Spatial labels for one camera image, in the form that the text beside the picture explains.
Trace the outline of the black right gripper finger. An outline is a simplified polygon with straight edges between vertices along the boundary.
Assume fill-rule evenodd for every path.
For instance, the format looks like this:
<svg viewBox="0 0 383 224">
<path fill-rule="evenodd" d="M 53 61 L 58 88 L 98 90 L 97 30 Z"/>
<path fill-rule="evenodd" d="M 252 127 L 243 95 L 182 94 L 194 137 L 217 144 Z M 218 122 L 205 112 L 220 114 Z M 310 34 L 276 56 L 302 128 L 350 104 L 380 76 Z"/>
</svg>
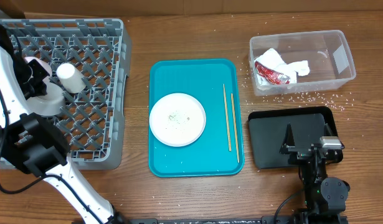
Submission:
<svg viewBox="0 0 383 224">
<path fill-rule="evenodd" d="M 337 137 L 337 135 L 333 132 L 333 130 L 331 129 L 328 123 L 324 125 L 324 136 Z"/>
<path fill-rule="evenodd" d="M 280 147 L 280 154 L 291 154 L 295 150 L 295 142 L 293 137 L 293 131 L 291 124 L 288 123 L 286 126 L 285 137 Z"/>
</svg>

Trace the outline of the pink plastic bowl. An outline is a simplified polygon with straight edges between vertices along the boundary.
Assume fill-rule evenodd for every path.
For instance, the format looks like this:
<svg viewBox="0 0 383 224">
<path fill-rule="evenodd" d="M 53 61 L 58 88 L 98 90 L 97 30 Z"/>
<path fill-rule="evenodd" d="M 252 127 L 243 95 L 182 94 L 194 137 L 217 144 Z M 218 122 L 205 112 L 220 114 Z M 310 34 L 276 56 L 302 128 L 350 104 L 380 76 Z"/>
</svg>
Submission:
<svg viewBox="0 0 383 224">
<path fill-rule="evenodd" d="M 37 57 L 25 57 L 24 60 L 26 62 L 30 62 L 32 60 L 36 60 L 46 71 L 47 73 L 49 74 L 49 76 L 51 77 L 52 76 L 52 68 L 50 67 L 50 65 L 48 63 L 46 63 L 45 61 L 42 61 L 41 59 L 37 58 Z"/>
</svg>

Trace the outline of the grey small bowl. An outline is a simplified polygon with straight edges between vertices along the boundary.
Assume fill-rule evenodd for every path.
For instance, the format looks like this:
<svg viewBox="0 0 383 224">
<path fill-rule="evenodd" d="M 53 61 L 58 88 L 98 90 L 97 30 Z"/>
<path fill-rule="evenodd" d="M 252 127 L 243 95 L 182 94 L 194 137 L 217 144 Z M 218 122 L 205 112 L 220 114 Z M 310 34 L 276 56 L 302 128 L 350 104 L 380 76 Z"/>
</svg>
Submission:
<svg viewBox="0 0 383 224">
<path fill-rule="evenodd" d="M 27 100 L 27 105 L 32 112 L 41 116 L 55 116 L 60 114 L 60 108 L 65 106 L 63 89 L 51 83 L 48 78 L 44 78 L 46 84 L 46 95 L 31 97 Z"/>
</svg>

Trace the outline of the cream plastic cup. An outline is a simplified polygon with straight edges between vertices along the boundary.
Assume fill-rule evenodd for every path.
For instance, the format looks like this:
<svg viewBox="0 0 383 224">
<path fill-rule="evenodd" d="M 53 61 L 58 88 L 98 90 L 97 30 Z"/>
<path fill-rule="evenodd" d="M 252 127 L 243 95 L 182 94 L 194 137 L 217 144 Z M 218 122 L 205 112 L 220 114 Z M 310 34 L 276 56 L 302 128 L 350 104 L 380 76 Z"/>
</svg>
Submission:
<svg viewBox="0 0 383 224">
<path fill-rule="evenodd" d="M 83 74 L 71 63 L 59 65 L 56 74 L 69 93 L 80 93 L 86 87 L 82 80 Z"/>
</svg>

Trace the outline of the red snack wrapper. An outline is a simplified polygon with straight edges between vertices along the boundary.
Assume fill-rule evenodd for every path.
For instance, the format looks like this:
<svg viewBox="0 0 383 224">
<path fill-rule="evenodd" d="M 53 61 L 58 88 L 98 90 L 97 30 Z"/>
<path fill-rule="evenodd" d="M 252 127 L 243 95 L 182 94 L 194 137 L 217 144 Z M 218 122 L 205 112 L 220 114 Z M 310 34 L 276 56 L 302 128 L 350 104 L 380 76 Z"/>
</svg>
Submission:
<svg viewBox="0 0 383 224">
<path fill-rule="evenodd" d="M 258 61 L 255 61 L 255 68 L 260 76 L 264 77 L 273 85 L 289 84 L 290 78 L 283 73 L 267 68 Z"/>
</svg>

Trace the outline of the white paper napkin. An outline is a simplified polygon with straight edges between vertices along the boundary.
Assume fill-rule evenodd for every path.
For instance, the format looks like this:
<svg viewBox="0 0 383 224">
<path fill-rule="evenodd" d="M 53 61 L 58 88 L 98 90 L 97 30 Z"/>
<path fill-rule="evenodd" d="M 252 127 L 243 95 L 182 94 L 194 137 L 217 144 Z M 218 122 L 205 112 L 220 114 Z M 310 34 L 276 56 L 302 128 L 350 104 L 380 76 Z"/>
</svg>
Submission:
<svg viewBox="0 0 383 224">
<path fill-rule="evenodd" d="M 256 57 L 253 60 L 255 67 L 255 61 L 260 62 L 264 66 L 274 71 L 283 73 L 290 78 L 289 84 L 297 83 L 297 77 L 304 77 L 310 73 L 310 68 L 307 60 L 299 62 L 285 63 L 281 55 L 273 48 L 268 49 L 261 56 Z M 262 86 L 273 85 L 268 82 L 264 77 L 260 76 L 257 72 L 258 84 Z"/>
</svg>

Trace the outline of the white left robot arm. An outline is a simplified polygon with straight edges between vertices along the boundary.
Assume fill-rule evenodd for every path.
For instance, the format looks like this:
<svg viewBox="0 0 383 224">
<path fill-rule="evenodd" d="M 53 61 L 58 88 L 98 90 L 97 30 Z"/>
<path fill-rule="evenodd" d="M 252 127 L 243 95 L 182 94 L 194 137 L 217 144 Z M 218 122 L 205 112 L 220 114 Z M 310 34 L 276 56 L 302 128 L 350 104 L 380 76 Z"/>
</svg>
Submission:
<svg viewBox="0 0 383 224">
<path fill-rule="evenodd" d="M 73 164 L 70 146 L 61 130 L 28 107 L 28 96 L 47 93 L 48 71 L 36 60 L 26 62 L 21 48 L 12 45 L 7 29 L 0 24 L 0 161 L 5 159 L 36 180 L 19 194 L 41 181 L 56 188 L 82 216 L 84 223 L 114 223 L 116 211 L 88 183 Z"/>
</svg>

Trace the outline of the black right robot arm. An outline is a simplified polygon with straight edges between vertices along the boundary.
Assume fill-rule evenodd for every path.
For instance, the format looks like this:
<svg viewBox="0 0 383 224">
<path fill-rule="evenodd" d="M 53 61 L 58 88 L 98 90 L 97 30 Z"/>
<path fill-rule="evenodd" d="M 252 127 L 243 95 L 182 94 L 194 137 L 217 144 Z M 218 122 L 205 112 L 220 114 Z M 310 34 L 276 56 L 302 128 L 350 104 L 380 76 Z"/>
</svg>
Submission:
<svg viewBox="0 0 383 224">
<path fill-rule="evenodd" d="M 298 209 L 287 218 L 287 223 L 347 223 L 340 216 L 346 209 L 350 185 L 339 178 L 327 175 L 326 166 L 343 159 L 344 144 L 329 127 L 324 125 L 324 136 L 313 143 L 308 152 L 296 148 L 291 124 L 287 124 L 280 153 L 288 154 L 288 163 L 298 166 L 303 188 L 289 196 L 277 208 L 273 223 L 282 207 L 299 194 L 305 195 L 305 208 Z"/>
</svg>

